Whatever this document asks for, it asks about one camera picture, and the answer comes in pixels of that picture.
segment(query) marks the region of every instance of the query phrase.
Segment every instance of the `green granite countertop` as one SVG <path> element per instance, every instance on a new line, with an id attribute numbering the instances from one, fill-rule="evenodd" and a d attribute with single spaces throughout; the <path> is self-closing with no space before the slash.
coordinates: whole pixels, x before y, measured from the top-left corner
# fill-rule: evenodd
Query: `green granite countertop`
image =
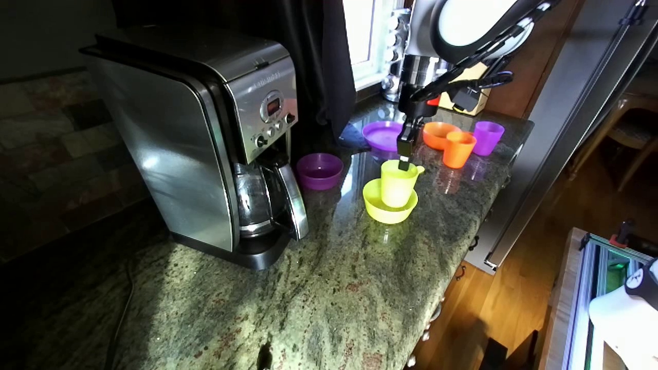
<path id="1" fill-rule="evenodd" d="M 472 117 L 440 112 L 462 127 Z M 350 129 L 385 119 L 377 104 Z M 462 171 L 440 166 L 423 146 L 416 163 L 420 204 L 408 222 L 369 217 L 363 185 L 378 176 L 372 153 L 345 155 L 341 188 L 305 193 L 310 231 L 266 272 L 250 272 L 167 240 L 141 248 L 131 276 L 101 269 L 70 282 L 29 320 L 26 368 L 404 368 L 480 223 L 510 174 L 529 126 L 499 119 L 509 134 L 492 159 Z M 124 329 L 115 323 L 131 284 Z M 118 348 L 109 356 L 111 336 Z"/>

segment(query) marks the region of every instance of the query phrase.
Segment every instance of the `plastic cup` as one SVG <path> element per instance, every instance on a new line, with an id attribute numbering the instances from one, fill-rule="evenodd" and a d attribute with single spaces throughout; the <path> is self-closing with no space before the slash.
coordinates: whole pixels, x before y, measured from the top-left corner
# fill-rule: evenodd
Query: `plastic cup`
<path id="1" fill-rule="evenodd" d="M 446 149 L 444 149 L 444 166 L 449 169 L 462 169 L 475 148 L 475 135 L 472 131 L 450 131 L 446 135 Z"/>
<path id="2" fill-rule="evenodd" d="M 474 153 L 477 157 L 492 157 L 505 134 L 506 127 L 496 122 L 477 122 L 474 127 L 474 135 L 477 137 Z"/>
<path id="3" fill-rule="evenodd" d="M 444 149 L 446 148 L 446 135 L 450 131 L 458 131 L 458 127 L 450 126 L 446 122 L 427 122 L 423 126 L 423 144 L 434 148 L 434 149 Z"/>
<path id="4" fill-rule="evenodd" d="M 408 171 L 400 169 L 400 160 L 382 163 L 380 197 L 388 208 L 404 208 L 409 204 L 418 176 L 423 166 L 409 165 Z"/>

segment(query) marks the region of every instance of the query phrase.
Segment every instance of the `coffee maker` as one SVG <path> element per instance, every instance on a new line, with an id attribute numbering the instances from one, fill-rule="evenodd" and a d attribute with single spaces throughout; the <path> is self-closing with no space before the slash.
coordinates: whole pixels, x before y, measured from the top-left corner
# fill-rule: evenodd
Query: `coffee maker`
<path id="1" fill-rule="evenodd" d="M 159 25 L 97 35 L 82 53 L 175 240 L 266 269 L 307 235 L 289 165 L 296 74 L 279 44 Z"/>

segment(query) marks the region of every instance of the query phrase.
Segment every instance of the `coffee carafe handle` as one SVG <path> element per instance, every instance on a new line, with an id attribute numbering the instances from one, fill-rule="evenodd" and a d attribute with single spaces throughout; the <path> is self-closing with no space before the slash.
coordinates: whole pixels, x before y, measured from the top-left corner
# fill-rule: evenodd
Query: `coffee carafe handle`
<path id="1" fill-rule="evenodd" d="M 307 217 L 307 205 L 300 188 L 296 185 L 294 172 L 290 165 L 282 165 L 276 169 L 278 176 L 284 183 L 287 189 L 287 205 L 290 212 L 294 238 L 302 238 L 308 232 L 308 217 Z"/>

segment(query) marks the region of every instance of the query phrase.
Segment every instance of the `window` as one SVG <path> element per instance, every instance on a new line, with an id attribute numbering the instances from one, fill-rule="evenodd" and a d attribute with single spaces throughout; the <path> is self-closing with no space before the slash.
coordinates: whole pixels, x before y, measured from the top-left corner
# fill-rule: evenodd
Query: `window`
<path id="1" fill-rule="evenodd" d="M 401 0 L 344 0 L 356 91 L 388 74 Z"/>

